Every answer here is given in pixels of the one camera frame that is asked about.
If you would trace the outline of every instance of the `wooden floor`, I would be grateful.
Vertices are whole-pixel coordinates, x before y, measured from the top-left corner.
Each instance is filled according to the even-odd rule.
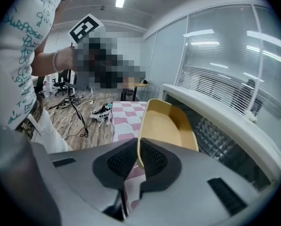
[[[60,103],[65,97],[62,96],[62,93],[59,95],[50,95],[48,98],[43,99],[44,108],[47,110],[51,106],[57,105]],[[53,108],[48,111],[50,114],[50,119],[59,132],[61,136],[65,139],[66,133],[67,139],[66,142],[73,150],[79,150],[84,148],[90,148],[98,145],[105,145],[111,142],[111,125],[107,126],[107,122],[103,122],[100,127],[99,122],[97,120],[90,118],[90,112],[93,108],[96,108],[104,103],[109,103],[112,101],[120,101],[120,92],[115,93],[111,91],[111,93],[106,93],[106,90],[95,90],[93,91],[93,95],[91,94],[90,90],[86,91],[76,91],[76,95],[82,96],[84,98],[81,100],[83,104],[79,107],[79,112],[82,114],[85,123],[88,127],[88,137],[80,137],[80,135],[84,134],[85,130],[83,128],[83,123],[79,120],[76,113],[72,116],[72,120],[70,122],[70,127],[68,125],[70,117],[73,112],[75,112],[72,106],[69,106],[65,109],[62,108]],[[127,101],[132,100],[132,96],[127,96]]]

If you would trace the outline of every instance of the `bracelet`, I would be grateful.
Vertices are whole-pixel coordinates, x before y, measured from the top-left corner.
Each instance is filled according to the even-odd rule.
[[[56,69],[56,56],[57,56],[58,52],[59,52],[59,49],[54,53],[54,56],[52,58],[52,67],[54,68],[55,72],[61,73],[63,70],[59,71],[59,70]]]

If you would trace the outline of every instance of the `white checkered tablecloth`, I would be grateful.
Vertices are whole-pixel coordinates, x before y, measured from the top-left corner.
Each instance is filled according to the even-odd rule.
[[[112,142],[138,137],[146,102],[114,101],[108,117],[111,124]],[[145,181],[145,171],[135,163],[125,181],[125,200],[128,211],[139,202],[140,184]]]

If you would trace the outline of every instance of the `yellow tray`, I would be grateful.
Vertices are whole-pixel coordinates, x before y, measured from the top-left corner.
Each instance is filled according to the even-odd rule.
[[[140,157],[142,137],[199,151],[196,136],[186,114],[178,107],[158,99],[149,100],[139,130],[138,165],[143,168],[144,164]]]

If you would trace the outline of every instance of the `white pants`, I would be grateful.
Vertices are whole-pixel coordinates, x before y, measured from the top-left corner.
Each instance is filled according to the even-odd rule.
[[[31,142],[37,142],[44,145],[47,153],[59,153],[72,151],[69,145],[62,139],[61,135],[51,123],[49,113],[43,109],[41,118],[38,122],[31,114],[27,118],[34,125]]]

